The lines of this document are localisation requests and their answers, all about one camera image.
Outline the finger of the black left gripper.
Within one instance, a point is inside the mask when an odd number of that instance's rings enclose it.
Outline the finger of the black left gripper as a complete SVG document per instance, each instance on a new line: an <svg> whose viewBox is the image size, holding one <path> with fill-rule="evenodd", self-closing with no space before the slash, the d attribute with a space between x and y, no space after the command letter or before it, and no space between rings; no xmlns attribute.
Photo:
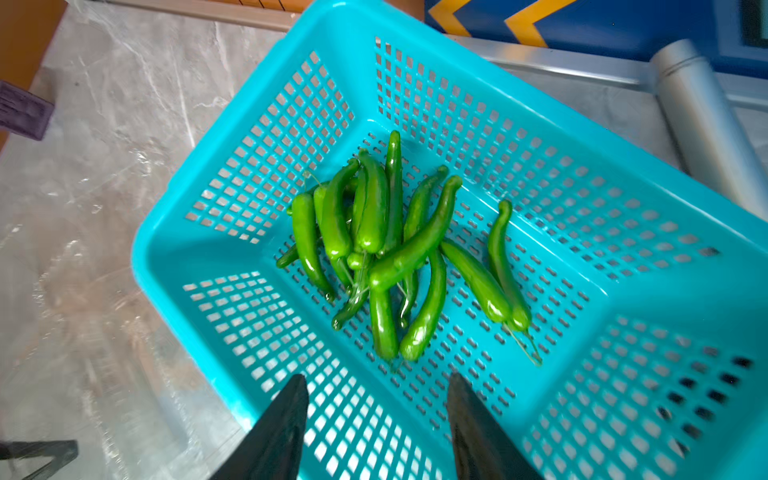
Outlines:
<svg viewBox="0 0 768 480"><path fill-rule="evenodd" d="M76 440L57 441L2 441L1 460L27 460L47 458L48 462L23 477L23 480L50 479L59 470L74 461L79 455Z"/></svg>

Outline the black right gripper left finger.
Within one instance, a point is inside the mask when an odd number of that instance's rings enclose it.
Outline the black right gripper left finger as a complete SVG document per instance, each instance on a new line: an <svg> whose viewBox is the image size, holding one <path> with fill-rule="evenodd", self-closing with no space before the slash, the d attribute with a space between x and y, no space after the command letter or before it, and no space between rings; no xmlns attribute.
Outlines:
<svg viewBox="0 0 768 480"><path fill-rule="evenodd" d="M297 479L308 404L306 378L295 374L211 479Z"/></svg>

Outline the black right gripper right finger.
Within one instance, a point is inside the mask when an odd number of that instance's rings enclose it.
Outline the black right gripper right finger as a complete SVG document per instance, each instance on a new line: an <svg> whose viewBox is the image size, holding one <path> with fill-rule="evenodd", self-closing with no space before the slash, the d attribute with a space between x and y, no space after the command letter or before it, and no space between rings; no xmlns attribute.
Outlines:
<svg viewBox="0 0 768 480"><path fill-rule="evenodd" d="M458 372L447 410L458 479L542 479Z"/></svg>

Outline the small green pepper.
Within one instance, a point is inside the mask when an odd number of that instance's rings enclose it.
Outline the small green pepper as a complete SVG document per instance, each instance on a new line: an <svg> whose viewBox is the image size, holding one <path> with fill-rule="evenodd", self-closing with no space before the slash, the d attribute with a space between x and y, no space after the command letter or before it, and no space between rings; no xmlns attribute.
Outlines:
<svg viewBox="0 0 768 480"><path fill-rule="evenodd" d="M391 132L386 155L385 171L389 182L387 207L387 232L384 245L378 254L383 256L402 242L403 184L401 137L397 130Z"/></svg>
<svg viewBox="0 0 768 480"><path fill-rule="evenodd" d="M393 360L398 355L399 344L389 291L371 289L369 301L374 349L383 360Z"/></svg>
<svg viewBox="0 0 768 480"><path fill-rule="evenodd" d="M498 217L490 229L487 242L490 271L511 303L512 310L508 315L510 328L527 334L532 323L531 312L513 276L506 251L506 232L513 213L512 203L502 200L498 208Z"/></svg>
<svg viewBox="0 0 768 480"><path fill-rule="evenodd" d="M377 254L387 234L389 185L382 164L367 151L361 150L359 162L366 175L364 206L356 230L356 247Z"/></svg>
<svg viewBox="0 0 768 480"><path fill-rule="evenodd" d="M508 296L493 274L454 241L442 241L439 249L464 278L485 316L493 323L506 326L518 345L525 349L515 336L515 332L519 332L531 340L531 318L525 302L518 302Z"/></svg>
<svg viewBox="0 0 768 480"><path fill-rule="evenodd" d="M428 259L430 265L428 291L416 319L412 321L400 344L400 354L405 360L411 362L417 361L429 345L446 301L446 262L440 250L435 250Z"/></svg>
<svg viewBox="0 0 768 480"><path fill-rule="evenodd" d="M346 257L352 251L352 240L346 226L343 192L358 168L358 159L351 158L327 185L320 230L326 254L332 261Z"/></svg>
<svg viewBox="0 0 768 480"><path fill-rule="evenodd" d="M432 191L447 177L448 172L446 166L440 166L435 174L424 179L414 191L403 226L403 242L412 238L426 223ZM410 313L417 299L418 270L416 268L402 281L403 298L399 309L399 326L402 329L408 327Z"/></svg>
<svg viewBox="0 0 768 480"><path fill-rule="evenodd" d="M297 195L292 202L292 229L299 260L310 283L327 301L333 301L336 298L336 292L326 277L319 259L314 202L309 193Z"/></svg>
<svg viewBox="0 0 768 480"><path fill-rule="evenodd" d="M375 262L369 273L372 291L386 291L413 272L437 249L453 217L456 195L463 180L458 175L447 179L436 210L429 221L414 236L389 251Z"/></svg>

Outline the teal plastic mesh basket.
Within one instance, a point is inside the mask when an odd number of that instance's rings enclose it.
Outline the teal plastic mesh basket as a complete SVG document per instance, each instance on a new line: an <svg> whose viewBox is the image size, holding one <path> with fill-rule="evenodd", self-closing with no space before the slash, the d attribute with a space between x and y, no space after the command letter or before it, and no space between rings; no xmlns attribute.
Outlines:
<svg viewBox="0 0 768 480"><path fill-rule="evenodd" d="M416 362L342 330L298 265L295 195L402 138L404 191L462 179L448 237L487 256L498 205L529 338L447 271ZM452 479L464 376L546 478L767 475L767 225L381 1L317 1L269 52L139 228L137 283L237 421L308 383L304 479Z"/></svg>

